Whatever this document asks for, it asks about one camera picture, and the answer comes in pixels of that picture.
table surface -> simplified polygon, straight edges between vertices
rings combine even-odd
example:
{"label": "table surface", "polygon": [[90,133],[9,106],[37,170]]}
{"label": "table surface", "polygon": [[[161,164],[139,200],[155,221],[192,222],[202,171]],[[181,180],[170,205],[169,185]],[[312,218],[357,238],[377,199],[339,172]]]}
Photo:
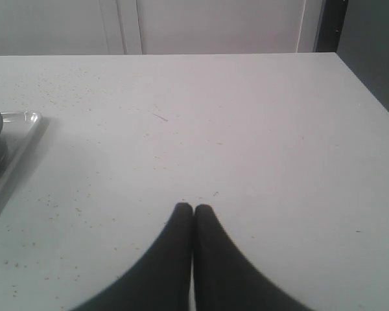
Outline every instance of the table surface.
{"label": "table surface", "polygon": [[0,215],[0,310],[69,310],[211,204],[317,310],[389,310],[389,113],[335,54],[0,57],[47,129]]}

